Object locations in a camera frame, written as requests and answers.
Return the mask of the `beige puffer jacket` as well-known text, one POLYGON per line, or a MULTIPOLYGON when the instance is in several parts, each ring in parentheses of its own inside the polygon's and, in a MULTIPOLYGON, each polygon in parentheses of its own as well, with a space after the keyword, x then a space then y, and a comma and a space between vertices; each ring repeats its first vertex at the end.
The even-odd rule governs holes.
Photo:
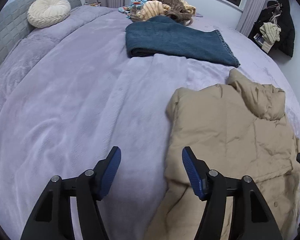
POLYGON ((230 70, 227 84, 199 91, 179 88, 166 113, 172 123, 165 161, 168 190, 145 239, 193 239, 205 203, 195 196, 181 153, 195 156, 222 175, 253 178, 284 239, 298 228, 300 139, 285 114, 285 92, 230 70))

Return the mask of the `black clothes on rack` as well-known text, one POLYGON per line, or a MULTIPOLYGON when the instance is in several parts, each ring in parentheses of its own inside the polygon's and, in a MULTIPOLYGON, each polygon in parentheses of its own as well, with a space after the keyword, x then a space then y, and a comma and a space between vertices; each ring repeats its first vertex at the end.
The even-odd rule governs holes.
POLYGON ((268 1, 266 8, 261 11, 257 21, 254 23, 248 38, 261 49, 264 39, 262 38, 260 27, 266 22, 277 24, 281 28, 280 40, 274 43, 271 50, 278 49, 288 57, 292 57, 294 51, 295 27, 290 15, 289 0, 268 1))

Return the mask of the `striped and brown clothes pile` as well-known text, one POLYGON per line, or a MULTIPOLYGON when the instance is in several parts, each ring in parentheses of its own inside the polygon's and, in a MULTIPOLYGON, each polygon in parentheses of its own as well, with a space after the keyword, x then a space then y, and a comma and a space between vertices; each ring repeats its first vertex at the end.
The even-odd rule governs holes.
POLYGON ((155 16, 166 16, 185 26, 192 24, 196 8, 185 0, 131 0, 119 8, 133 22, 145 22, 155 16))

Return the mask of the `lavender fleece bed blanket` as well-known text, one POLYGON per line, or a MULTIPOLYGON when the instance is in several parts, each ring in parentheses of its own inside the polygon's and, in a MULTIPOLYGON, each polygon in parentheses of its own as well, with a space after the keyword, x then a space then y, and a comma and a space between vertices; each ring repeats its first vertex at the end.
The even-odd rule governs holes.
POLYGON ((113 146, 121 164, 99 202, 110 239, 145 239, 168 185, 172 123, 166 109, 179 88, 227 84, 230 70, 285 92, 285 114, 300 139, 300 105, 278 65, 237 31, 205 18, 190 28, 220 31, 239 67, 154 54, 129 57, 115 9, 81 6, 36 29, 0 67, 0 226, 20 239, 49 179, 79 176, 113 146))

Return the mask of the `beige striped hanging garment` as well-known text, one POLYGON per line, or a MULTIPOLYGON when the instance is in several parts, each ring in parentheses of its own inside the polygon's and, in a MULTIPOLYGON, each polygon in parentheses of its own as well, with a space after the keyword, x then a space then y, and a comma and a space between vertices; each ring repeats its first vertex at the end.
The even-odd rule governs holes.
POLYGON ((280 40, 281 28, 277 24, 266 22, 260 27, 260 32, 264 39, 262 50, 269 53, 274 43, 280 40))

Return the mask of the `folded blue denim jeans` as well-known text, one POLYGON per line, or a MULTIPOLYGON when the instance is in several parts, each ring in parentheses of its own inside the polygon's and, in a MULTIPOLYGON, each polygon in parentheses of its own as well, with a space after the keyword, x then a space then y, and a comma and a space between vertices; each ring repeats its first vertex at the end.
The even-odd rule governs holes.
POLYGON ((128 25, 126 48, 129 57, 164 54, 236 68, 240 65, 220 31, 196 30, 166 16, 128 25))

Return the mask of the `grey quilted headboard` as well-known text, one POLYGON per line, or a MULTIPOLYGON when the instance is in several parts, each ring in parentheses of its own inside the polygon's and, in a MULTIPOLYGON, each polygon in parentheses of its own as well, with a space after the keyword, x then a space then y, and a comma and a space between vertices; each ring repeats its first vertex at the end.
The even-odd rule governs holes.
MULTIPOLYGON (((0 65, 17 42, 25 38, 34 27, 27 20, 27 11, 36 0, 14 0, 0 12, 0 65)), ((68 0, 71 8, 82 5, 81 0, 68 0)))

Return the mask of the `round cream pleated cushion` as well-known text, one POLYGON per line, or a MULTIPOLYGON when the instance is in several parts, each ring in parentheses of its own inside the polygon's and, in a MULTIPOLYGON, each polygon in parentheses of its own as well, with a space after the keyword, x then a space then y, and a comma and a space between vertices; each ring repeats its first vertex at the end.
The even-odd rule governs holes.
POLYGON ((27 20, 33 27, 42 29, 62 22, 70 11, 68 0, 36 0, 27 11, 27 20))

